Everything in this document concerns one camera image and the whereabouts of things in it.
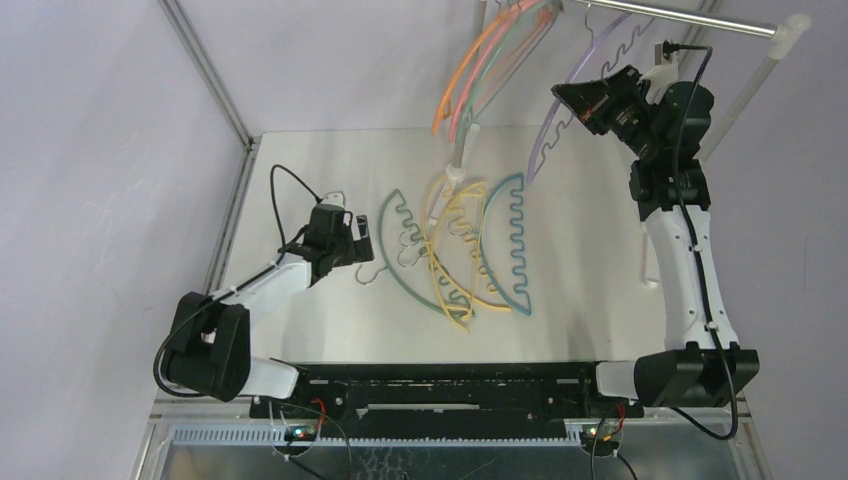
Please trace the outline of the teal plastic hanger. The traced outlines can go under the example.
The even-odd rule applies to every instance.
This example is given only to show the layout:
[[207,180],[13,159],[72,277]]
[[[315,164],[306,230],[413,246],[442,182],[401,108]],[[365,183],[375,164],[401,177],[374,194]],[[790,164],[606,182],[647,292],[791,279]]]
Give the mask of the teal plastic hanger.
[[[504,177],[492,190],[483,207],[482,225],[479,233],[481,234],[479,250],[480,261],[483,270],[488,274],[490,283],[495,292],[501,297],[507,306],[512,311],[530,317],[533,312],[532,296],[528,291],[529,277],[527,275],[527,256],[526,256],[526,228],[525,228],[525,208],[524,208],[524,191],[525,191],[525,174],[522,172],[514,173]],[[508,239],[512,244],[509,250],[509,256],[513,261],[510,268],[510,273],[517,279],[510,289],[506,289],[503,283],[497,279],[497,276],[492,269],[490,257],[486,251],[485,231],[488,226],[488,221],[492,217],[495,210],[493,204],[506,192],[511,198],[508,210],[510,218],[508,225],[510,233]]]

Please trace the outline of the orange plastic hanger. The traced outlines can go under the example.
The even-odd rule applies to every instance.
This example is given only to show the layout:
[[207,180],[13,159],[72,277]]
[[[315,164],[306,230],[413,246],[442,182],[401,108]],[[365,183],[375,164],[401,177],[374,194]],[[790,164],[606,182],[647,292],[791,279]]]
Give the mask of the orange plastic hanger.
[[462,114],[466,108],[473,109],[471,90],[474,83],[486,77],[482,72],[483,63],[496,56],[495,50],[505,36],[538,5],[538,1],[518,1],[484,24],[483,32],[474,43],[471,42],[444,87],[430,127],[433,135],[439,132],[444,122],[449,121],[448,137],[450,141],[455,139]]

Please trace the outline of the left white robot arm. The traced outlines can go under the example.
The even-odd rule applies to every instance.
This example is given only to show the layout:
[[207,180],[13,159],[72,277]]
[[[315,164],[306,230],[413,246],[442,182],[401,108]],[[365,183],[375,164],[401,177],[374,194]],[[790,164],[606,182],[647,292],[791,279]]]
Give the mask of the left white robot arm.
[[252,331],[332,270],[373,258],[367,216],[317,204],[309,222],[262,270],[215,294],[189,292],[179,300],[170,332],[154,356],[155,383],[174,397],[222,402],[270,397],[290,417],[305,414],[313,392],[298,381],[300,368],[254,355]]

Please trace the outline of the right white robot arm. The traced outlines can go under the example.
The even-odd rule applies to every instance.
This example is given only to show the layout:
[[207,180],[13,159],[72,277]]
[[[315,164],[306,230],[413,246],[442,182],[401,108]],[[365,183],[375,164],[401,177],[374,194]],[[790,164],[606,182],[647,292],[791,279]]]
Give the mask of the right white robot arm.
[[636,156],[629,189],[658,263],[665,348],[634,361],[604,361],[578,402],[605,415],[618,398],[645,407],[724,407],[759,373],[723,303],[711,248],[711,206],[696,154],[714,96],[697,82],[672,83],[647,99],[648,83],[626,66],[601,80],[557,84],[553,96],[592,134],[612,134]]

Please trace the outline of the pale yellow plastic hanger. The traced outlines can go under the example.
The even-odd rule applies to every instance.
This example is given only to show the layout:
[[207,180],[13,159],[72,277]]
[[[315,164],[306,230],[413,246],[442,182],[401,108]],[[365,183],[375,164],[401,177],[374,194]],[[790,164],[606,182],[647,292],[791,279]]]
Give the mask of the pale yellow plastic hanger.
[[422,205],[422,236],[429,242],[431,230],[436,226],[447,204],[455,196],[455,190],[465,180],[465,174],[442,173],[430,184]]

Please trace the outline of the chrome clothes rack bar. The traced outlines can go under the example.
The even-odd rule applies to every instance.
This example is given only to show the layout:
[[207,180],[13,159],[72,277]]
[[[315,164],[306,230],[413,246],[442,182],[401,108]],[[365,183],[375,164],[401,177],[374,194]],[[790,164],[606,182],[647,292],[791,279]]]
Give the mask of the chrome clothes rack bar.
[[773,38],[781,29],[779,25],[768,22],[737,19],[682,7],[637,1],[578,0],[578,3],[760,38]]

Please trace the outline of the left small circuit board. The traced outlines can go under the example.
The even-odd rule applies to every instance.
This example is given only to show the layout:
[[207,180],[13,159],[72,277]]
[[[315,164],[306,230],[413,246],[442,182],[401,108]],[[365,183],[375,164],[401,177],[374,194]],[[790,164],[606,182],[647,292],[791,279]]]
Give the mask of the left small circuit board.
[[318,431],[312,426],[295,426],[288,428],[284,434],[284,442],[287,444],[296,442],[314,442]]

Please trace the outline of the small circuit board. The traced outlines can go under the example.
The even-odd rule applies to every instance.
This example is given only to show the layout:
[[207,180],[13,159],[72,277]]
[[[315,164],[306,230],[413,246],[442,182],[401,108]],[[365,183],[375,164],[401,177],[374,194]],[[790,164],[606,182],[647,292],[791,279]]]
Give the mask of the small circuit board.
[[288,428],[284,434],[284,442],[287,444],[296,442],[314,442],[318,431],[312,426],[295,426]]
[[580,440],[584,445],[593,444],[595,441],[607,442],[611,438],[612,434],[607,429],[597,427],[584,429],[580,434]]

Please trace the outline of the right small circuit board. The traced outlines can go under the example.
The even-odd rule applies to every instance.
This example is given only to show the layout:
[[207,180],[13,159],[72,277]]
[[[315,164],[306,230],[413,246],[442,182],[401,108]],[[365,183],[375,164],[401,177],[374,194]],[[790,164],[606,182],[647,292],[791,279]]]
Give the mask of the right small circuit board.
[[593,444],[595,441],[607,442],[611,438],[612,434],[607,429],[597,427],[584,429],[580,434],[580,440],[584,445]]

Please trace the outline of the white clothes rack left post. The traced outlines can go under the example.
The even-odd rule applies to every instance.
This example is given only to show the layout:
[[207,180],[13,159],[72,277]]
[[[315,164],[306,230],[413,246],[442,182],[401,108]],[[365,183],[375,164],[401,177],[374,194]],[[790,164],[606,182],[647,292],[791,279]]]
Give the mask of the white clothes rack left post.
[[[472,43],[476,41],[479,35],[483,32],[488,2],[486,0],[476,2],[476,11],[474,17]],[[459,122],[455,141],[453,143],[453,155],[450,163],[446,166],[445,174],[450,188],[457,187],[465,178],[466,170],[464,166],[464,157],[467,141],[467,127],[463,122]]]

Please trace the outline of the left aluminium frame profile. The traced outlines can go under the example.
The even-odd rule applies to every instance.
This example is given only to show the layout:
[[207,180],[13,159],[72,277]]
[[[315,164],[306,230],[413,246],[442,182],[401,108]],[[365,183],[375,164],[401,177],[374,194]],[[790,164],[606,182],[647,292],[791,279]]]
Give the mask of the left aluminium frame profile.
[[[191,21],[182,1],[162,1],[160,7],[180,39],[201,80],[215,101],[223,119],[234,133],[240,157],[230,192],[226,197],[222,224],[216,238],[213,254],[202,290],[217,290],[225,277],[230,252],[240,219],[249,180],[256,160],[256,140],[240,114],[236,102],[225,86],[198,30]],[[132,479],[158,479],[164,469],[173,438],[174,423],[184,416],[197,420],[210,408],[222,409],[224,405],[209,398],[183,399],[158,395],[154,400],[145,433],[130,477]]]

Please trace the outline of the aluminium frame profile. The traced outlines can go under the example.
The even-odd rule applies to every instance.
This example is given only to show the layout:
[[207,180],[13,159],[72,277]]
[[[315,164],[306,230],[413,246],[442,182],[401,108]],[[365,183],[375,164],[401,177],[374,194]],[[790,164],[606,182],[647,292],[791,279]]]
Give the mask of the aluminium frame profile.
[[[739,347],[718,286],[710,246],[710,197],[703,164],[741,113],[810,26],[802,15],[782,24],[736,21],[716,14],[717,2],[696,11],[655,8],[653,17],[680,21],[690,31],[657,48],[653,70],[638,85],[651,121],[632,148],[631,193],[658,259],[667,313],[666,351],[639,359],[631,369],[635,397],[646,407],[666,407],[705,435],[731,442],[756,440],[742,422],[738,395],[758,373],[754,350]],[[770,47],[714,132],[712,94],[701,81],[713,50],[696,44],[700,29],[766,38]]]
[[[240,157],[230,192],[226,197],[222,224],[216,238],[213,254],[202,290],[217,290],[225,277],[230,252],[240,219],[249,180],[256,160],[256,140],[240,114],[236,102],[225,86],[198,30],[191,21],[182,1],[162,1],[160,7],[180,39],[201,80],[215,101],[223,119],[234,133]],[[222,409],[224,405],[209,398],[183,399],[158,395],[154,400],[145,433],[130,477],[132,479],[158,479],[164,469],[173,438],[174,423],[184,416],[197,420],[210,408]]]

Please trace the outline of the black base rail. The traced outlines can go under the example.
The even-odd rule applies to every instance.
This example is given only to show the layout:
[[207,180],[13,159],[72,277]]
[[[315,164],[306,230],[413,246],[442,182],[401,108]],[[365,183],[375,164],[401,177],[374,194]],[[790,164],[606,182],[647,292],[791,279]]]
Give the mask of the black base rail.
[[292,398],[251,403],[252,419],[315,420],[333,433],[402,437],[557,433],[607,416],[636,419],[632,401],[603,397],[595,363],[305,364]]

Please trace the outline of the right aluminium frame profile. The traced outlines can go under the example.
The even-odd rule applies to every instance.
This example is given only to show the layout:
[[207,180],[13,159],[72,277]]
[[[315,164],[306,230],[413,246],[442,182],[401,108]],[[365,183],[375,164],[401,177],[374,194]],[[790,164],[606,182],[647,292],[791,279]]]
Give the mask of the right aluminium frame profile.
[[[758,373],[754,350],[739,347],[718,286],[710,246],[710,197],[703,164],[741,113],[810,26],[802,15],[782,24],[736,21],[716,14],[717,2],[696,11],[655,8],[653,17],[680,21],[690,31],[657,48],[653,70],[638,85],[651,121],[632,148],[631,193],[658,259],[667,313],[666,351],[639,359],[631,369],[635,397],[646,407],[666,407],[705,435],[731,442],[756,440],[742,422],[738,395]],[[701,81],[713,50],[696,44],[700,29],[766,38],[770,47],[714,132],[712,94]]]

